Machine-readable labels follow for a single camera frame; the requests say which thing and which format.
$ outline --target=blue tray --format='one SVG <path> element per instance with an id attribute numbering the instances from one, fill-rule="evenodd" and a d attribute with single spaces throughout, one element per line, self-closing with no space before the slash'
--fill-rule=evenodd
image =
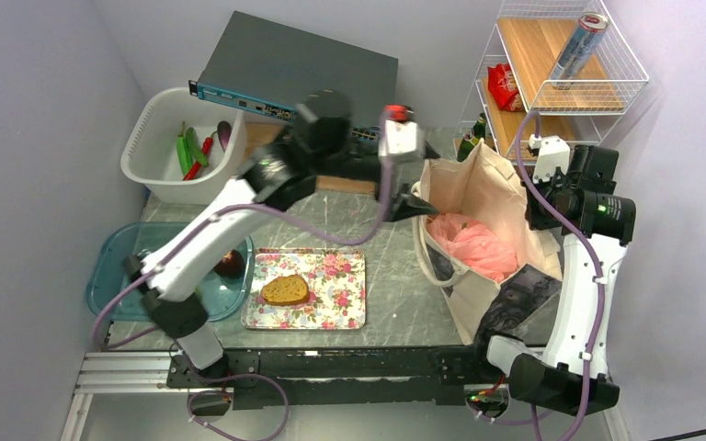
<path id="1" fill-rule="evenodd" d="M 188 224 L 186 222 L 137 222 L 114 232 L 98 257 L 96 269 L 87 284 L 85 299 L 90 310 L 98 315 L 101 310 L 129 285 L 123 261 L 131 254 L 147 255 L 164 246 Z M 242 306 L 253 281 L 255 253 L 253 241 L 247 237 L 236 250 L 245 258 L 245 275 L 231 280 L 210 272 L 199 283 L 201 303 L 215 322 L 234 314 Z M 127 295 L 110 314 L 111 320 L 149 322 L 140 302 L 138 290 Z"/>

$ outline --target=red snack bag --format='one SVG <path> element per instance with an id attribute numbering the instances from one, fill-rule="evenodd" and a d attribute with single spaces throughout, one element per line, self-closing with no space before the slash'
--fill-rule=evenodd
<path id="1" fill-rule="evenodd" d="M 521 93 L 509 64 L 498 64 L 488 68 L 488 91 L 496 101 L 499 110 L 519 112 L 523 110 Z"/>

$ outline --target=floral tray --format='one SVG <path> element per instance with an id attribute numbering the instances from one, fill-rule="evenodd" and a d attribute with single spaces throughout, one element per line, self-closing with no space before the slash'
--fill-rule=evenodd
<path id="1" fill-rule="evenodd" d="M 267 305 L 261 288 L 275 277 L 298 274 L 310 287 L 310 301 Z M 367 318 L 364 254 L 314 248 L 260 248 L 250 295 L 242 308 L 248 329 L 358 329 Z"/>

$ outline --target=white wire rack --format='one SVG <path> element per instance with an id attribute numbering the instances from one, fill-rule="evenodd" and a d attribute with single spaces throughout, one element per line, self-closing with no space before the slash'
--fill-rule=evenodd
<path id="1" fill-rule="evenodd" d="M 508 33 L 524 27 L 535 29 L 540 23 L 555 27 L 556 20 L 573 28 L 571 21 L 584 12 L 604 15 L 609 27 L 579 77 L 550 80 L 542 69 L 525 72 L 524 54 L 512 42 L 508 45 Z M 601 0 L 504 0 L 497 27 L 527 109 L 537 108 L 549 115 L 622 115 L 648 84 L 648 74 Z"/>

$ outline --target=blue and silver can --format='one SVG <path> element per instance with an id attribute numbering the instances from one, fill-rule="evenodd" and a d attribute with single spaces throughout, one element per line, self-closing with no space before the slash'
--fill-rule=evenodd
<path id="1" fill-rule="evenodd" d="M 556 59 L 550 78 L 565 80 L 578 75 L 602 41 L 608 25 L 607 17 L 596 12 L 584 12 L 577 20 L 577 28 Z"/>

